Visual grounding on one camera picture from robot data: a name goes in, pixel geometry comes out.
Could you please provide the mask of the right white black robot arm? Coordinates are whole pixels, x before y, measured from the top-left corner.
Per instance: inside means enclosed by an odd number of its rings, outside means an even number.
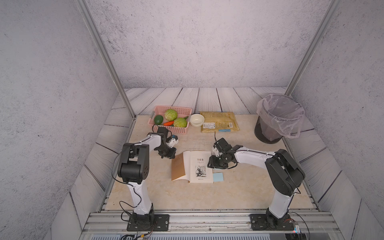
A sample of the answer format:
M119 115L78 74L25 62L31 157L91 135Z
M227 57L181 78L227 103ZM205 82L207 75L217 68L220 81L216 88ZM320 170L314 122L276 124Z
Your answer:
M251 228L254 231L294 231L296 224L289 215L289 208L295 194L305 179L305 173L291 155L283 149L276 152L251 150L241 145L234 147L216 142L214 155L208 167L229 169L229 163L249 164L268 171L275 193L264 214L251 214Z

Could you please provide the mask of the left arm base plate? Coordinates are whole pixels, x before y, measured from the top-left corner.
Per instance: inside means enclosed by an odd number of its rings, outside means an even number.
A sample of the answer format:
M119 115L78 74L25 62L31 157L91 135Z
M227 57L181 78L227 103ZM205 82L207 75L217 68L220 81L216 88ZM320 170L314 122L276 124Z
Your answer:
M170 215L137 215L133 214L128 220L128 232L167 232Z

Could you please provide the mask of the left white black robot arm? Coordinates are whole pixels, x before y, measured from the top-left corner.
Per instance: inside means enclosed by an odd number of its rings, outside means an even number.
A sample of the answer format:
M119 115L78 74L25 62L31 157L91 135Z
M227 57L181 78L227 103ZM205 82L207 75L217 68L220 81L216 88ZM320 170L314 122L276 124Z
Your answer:
M117 174L121 183L128 186L133 200L132 213L129 215L129 228L149 229L155 225L156 215L153 203L148 195L146 179L150 171L150 153L157 151L161 158L174 159L175 145L179 142L176 135L165 127L158 127L154 133L136 143L125 143L120 157Z

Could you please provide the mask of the brown black paperback book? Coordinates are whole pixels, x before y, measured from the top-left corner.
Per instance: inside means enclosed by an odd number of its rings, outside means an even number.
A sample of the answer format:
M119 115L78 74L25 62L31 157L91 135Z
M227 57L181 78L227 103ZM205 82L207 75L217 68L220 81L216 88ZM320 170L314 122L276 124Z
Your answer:
M175 156L171 164L171 180L212 184L214 182L213 169L208 167L211 156L209 151L185 151Z

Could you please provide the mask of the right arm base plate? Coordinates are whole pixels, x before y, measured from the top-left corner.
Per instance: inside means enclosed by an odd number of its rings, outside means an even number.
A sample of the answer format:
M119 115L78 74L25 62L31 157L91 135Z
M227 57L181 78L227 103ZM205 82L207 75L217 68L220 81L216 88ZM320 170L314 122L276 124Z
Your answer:
M253 231L293 231L295 229L295 222L288 214L281 219L277 219L274 215L251 214L250 222Z

